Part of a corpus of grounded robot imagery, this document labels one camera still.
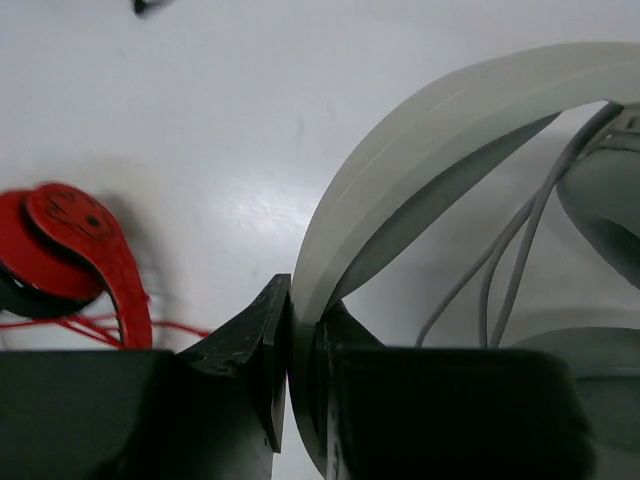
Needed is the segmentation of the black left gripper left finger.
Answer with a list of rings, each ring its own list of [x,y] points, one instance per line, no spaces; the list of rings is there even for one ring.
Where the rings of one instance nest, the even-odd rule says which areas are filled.
[[[268,479],[282,446],[287,274],[186,350],[1,356],[5,479]]]

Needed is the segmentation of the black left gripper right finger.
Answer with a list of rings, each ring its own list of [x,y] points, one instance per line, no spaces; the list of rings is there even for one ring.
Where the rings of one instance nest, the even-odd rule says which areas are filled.
[[[591,429],[566,364],[530,350],[387,347],[343,305],[315,337],[330,479],[589,479]]]

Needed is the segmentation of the white over-ear headphones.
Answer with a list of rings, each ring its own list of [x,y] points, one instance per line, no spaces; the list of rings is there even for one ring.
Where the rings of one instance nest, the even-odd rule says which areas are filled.
[[[639,99],[639,47],[548,45],[445,75],[390,112],[349,155],[306,231],[291,287],[294,414],[327,469],[312,421],[309,362],[325,310],[365,284],[442,213],[560,113]]]

